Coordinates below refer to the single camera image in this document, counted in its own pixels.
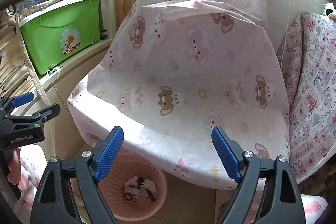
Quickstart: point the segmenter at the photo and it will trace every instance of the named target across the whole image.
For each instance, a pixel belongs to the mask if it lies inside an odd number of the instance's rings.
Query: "white lid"
[[[76,3],[76,2],[80,2],[80,1],[83,1],[83,0],[61,0],[55,4],[52,4],[50,6],[48,6],[47,8],[45,8],[44,10],[41,10],[41,11],[38,11],[38,12],[35,12],[29,16],[26,16],[23,20],[21,20],[19,22],[19,28],[26,24],[27,22],[31,21],[32,19],[40,16],[40,15],[43,15],[49,11],[52,11],[52,10],[55,10],[57,8],[60,8],[62,6],[64,6],[64,2],[65,2],[65,5],[69,5],[69,4],[72,4],[72,3]]]

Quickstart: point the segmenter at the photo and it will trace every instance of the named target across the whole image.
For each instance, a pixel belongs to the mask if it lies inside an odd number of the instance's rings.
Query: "pink wastebasket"
[[[124,182],[134,176],[155,182],[155,202],[150,199],[128,201],[124,198]],[[151,217],[161,208],[167,196],[167,181],[163,171],[148,160],[128,152],[118,154],[109,174],[99,183],[99,188],[114,216],[125,221]]]

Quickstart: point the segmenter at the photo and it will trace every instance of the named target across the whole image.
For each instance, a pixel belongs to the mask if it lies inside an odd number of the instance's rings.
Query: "daisy sticker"
[[[81,34],[76,28],[65,29],[62,37],[60,43],[62,43],[61,48],[63,48],[64,55],[81,46]]]

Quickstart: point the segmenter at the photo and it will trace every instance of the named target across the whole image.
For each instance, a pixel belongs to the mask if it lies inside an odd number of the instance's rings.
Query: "person's hand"
[[[16,148],[13,153],[13,159],[8,164],[9,174],[7,179],[9,182],[17,185],[21,180],[21,161],[20,161],[21,148]]]

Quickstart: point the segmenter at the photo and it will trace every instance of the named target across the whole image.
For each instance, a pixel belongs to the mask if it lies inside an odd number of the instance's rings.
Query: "floor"
[[[76,152],[80,154],[92,148],[86,143]],[[139,224],[214,224],[216,190],[199,187],[165,172],[168,192],[162,208],[152,217]],[[90,219],[84,208],[79,207],[84,223]],[[127,221],[118,220],[120,224]]]

